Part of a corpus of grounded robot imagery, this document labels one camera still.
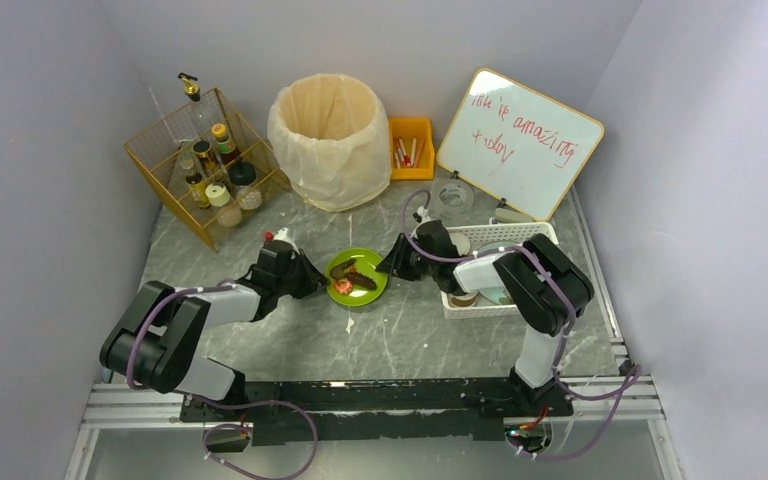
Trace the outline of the small yellow label bottle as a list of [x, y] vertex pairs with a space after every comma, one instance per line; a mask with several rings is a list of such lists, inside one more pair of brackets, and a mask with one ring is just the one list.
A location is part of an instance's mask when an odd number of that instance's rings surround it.
[[185, 174], [185, 181], [188, 185], [190, 196], [199, 209], [209, 210], [211, 203], [206, 194], [207, 184], [204, 177], [196, 170], [188, 171]]

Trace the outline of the steel lined mug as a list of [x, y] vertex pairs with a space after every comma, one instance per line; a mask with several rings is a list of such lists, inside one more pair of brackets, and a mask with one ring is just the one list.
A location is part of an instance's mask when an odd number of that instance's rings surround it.
[[448, 296], [448, 304], [451, 308], [470, 308], [477, 303], [478, 296], [478, 292], [467, 293], [464, 295], [450, 294]]

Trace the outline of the light blue flower plate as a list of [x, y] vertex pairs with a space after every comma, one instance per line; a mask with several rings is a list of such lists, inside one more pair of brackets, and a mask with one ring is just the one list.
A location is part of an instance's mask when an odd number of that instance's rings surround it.
[[485, 258], [482, 262], [482, 273], [476, 282], [478, 286], [478, 292], [486, 299], [497, 305], [512, 305], [513, 299], [508, 293], [502, 280], [500, 280], [493, 269], [493, 261], [497, 259], [502, 252], [512, 250], [519, 243], [504, 240], [491, 242], [484, 245], [480, 250], [480, 254], [485, 254]]

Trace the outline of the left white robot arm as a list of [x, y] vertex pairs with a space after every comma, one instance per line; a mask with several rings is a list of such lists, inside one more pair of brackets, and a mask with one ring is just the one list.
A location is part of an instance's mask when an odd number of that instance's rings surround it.
[[225, 404], [246, 395], [242, 372], [198, 356], [205, 330], [265, 319], [280, 298], [303, 299], [327, 278], [286, 238], [263, 243], [256, 262], [236, 279], [209, 287], [142, 285], [103, 342], [103, 367], [123, 375], [134, 389], [181, 392]]

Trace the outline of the white plastic basket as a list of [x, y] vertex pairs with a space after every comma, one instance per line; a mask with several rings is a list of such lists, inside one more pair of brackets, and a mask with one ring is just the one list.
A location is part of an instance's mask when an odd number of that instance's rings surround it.
[[[556, 246], [560, 242], [554, 227], [548, 222], [526, 222], [510, 224], [487, 224], [447, 227], [450, 234], [461, 235], [469, 240], [469, 252], [478, 250], [498, 250], [500, 247], [512, 247], [529, 240], [531, 237], [543, 234]], [[513, 303], [501, 303], [503, 288], [484, 289], [476, 293], [476, 301], [465, 307], [456, 307], [449, 296], [442, 292], [441, 301], [444, 317], [448, 320], [467, 318], [502, 317], [518, 314]]]

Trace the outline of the white mug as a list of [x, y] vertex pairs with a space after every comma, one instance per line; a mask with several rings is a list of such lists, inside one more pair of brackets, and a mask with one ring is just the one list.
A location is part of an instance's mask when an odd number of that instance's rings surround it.
[[460, 257], [466, 257], [471, 253], [471, 241], [465, 234], [454, 232], [450, 234], [450, 239]]

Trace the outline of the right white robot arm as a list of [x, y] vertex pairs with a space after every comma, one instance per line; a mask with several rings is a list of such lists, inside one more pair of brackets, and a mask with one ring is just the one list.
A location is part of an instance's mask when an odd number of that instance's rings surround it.
[[376, 270], [403, 280], [429, 275], [453, 296], [506, 291], [526, 323], [511, 383], [530, 401], [545, 396], [556, 384], [568, 328], [595, 296], [591, 281], [542, 232], [513, 246], [470, 254], [460, 254], [452, 236], [439, 220], [421, 223], [412, 233], [398, 235]]

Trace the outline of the black lid shaker jar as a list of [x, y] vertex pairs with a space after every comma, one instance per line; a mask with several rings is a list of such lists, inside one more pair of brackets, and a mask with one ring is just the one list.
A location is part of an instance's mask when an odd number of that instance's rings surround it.
[[243, 210], [256, 210], [262, 205], [263, 195], [257, 188], [258, 174], [253, 164], [236, 160], [229, 168], [229, 179], [237, 189], [237, 204]]

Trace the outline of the green plate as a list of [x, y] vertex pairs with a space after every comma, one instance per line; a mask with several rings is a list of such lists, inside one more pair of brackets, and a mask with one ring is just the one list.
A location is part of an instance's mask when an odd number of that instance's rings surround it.
[[[362, 288], [353, 287], [349, 295], [339, 295], [334, 289], [334, 279], [329, 276], [329, 270], [335, 264], [355, 258], [356, 263], [351, 271], [360, 272], [376, 281], [378, 288], [375, 291], [368, 291]], [[329, 280], [327, 293], [336, 303], [348, 307], [365, 306], [378, 299], [386, 289], [388, 276], [378, 273], [375, 267], [383, 257], [368, 248], [353, 247], [338, 253], [328, 264], [326, 268], [326, 277]]]

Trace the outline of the clear oil dispenser bottle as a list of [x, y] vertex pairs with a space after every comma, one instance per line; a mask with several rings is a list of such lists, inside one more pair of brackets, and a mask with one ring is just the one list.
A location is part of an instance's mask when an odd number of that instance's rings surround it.
[[177, 78], [183, 82], [183, 91], [189, 100], [188, 115], [196, 133], [204, 141], [214, 145], [215, 137], [211, 133], [214, 124], [211, 105], [201, 93], [198, 78], [184, 72], [180, 72]]

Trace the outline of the tall yellow label spice jar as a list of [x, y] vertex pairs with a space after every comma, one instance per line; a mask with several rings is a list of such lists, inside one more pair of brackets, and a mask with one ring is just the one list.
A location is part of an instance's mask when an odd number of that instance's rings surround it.
[[211, 144], [207, 140], [198, 140], [192, 144], [191, 150], [202, 169], [208, 176], [212, 176], [219, 169], [219, 162], [213, 152]]

